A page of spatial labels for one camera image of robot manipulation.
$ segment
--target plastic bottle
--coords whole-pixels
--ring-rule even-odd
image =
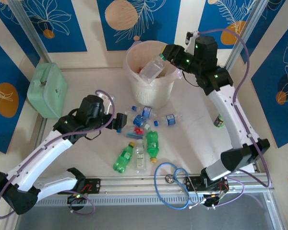
[[[138,126],[139,128],[144,128],[146,130],[150,129],[150,125],[147,124],[146,118],[142,117],[141,115],[137,115],[137,113],[133,110],[126,111],[125,114],[132,119],[134,125]]]
[[[118,171],[119,173],[123,173],[126,170],[126,167],[132,157],[132,150],[134,145],[135,144],[133,142],[130,142],[129,145],[123,149],[121,155],[117,158],[113,165],[114,170]]]
[[[133,126],[125,126],[117,130],[118,133],[123,134],[127,138],[143,139],[144,129]]]
[[[140,113],[145,118],[153,120],[156,120],[158,118],[158,115],[155,112],[155,110],[148,106],[133,106],[131,109],[133,111]]]
[[[150,131],[146,135],[147,138],[147,152],[150,156],[150,162],[157,162],[157,154],[159,153],[158,133]]]
[[[138,173],[145,171],[146,157],[145,157],[143,140],[136,141],[135,154],[136,154],[136,168]]]
[[[147,84],[150,84],[164,70],[165,61],[160,55],[154,56],[140,71],[140,78]]]
[[[180,113],[169,114],[154,121],[154,125],[157,126],[173,126],[182,120]]]

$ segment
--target blue bottle label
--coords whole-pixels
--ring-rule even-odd
[[[149,107],[144,107],[144,109],[142,111],[142,116],[149,118],[151,110],[152,109]]]
[[[137,115],[135,119],[133,120],[133,124],[140,127],[141,124],[145,123],[146,119],[142,117],[141,115]]]
[[[167,115],[168,126],[176,124],[175,116],[173,114]]]

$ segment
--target small green can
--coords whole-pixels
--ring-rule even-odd
[[[217,118],[215,119],[213,124],[217,128],[221,128],[224,125],[223,118],[222,118],[222,116],[220,114],[217,116]]]

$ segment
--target mint green container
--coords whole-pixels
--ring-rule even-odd
[[[62,115],[67,82],[56,63],[37,65],[27,97],[43,118],[59,118]]]

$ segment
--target clear plastic bottle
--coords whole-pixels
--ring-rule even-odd
[[[125,114],[131,118],[132,123],[139,128],[144,128],[146,130],[150,130],[150,125],[147,124],[146,118],[138,115],[135,111],[126,111]]]
[[[140,78],[147,84],[150,84],[164,70],[165,61],[160,55],[154,56],[140,71]]]
[[[144,136],[144,129],[134,126],[125,126],[122,129],[118,129],[117,132],[127,138],[143,139]]]
[[[157,126],[173,126],[182,120],[181,113],[174,113],[163,116],[157,121],[154,121],[154,125]]]
[[[157,120],[158,118],[158,114],[151,107],[140,105],[140,106],[133,106],[131,109],[133,111],[140,113],[145,118],[152,119],[152,120]]]
[[[136,169],[138,173],[141,173],[146,170],[146,157],[143,140],[136,141],[134,152],[136,154]]]

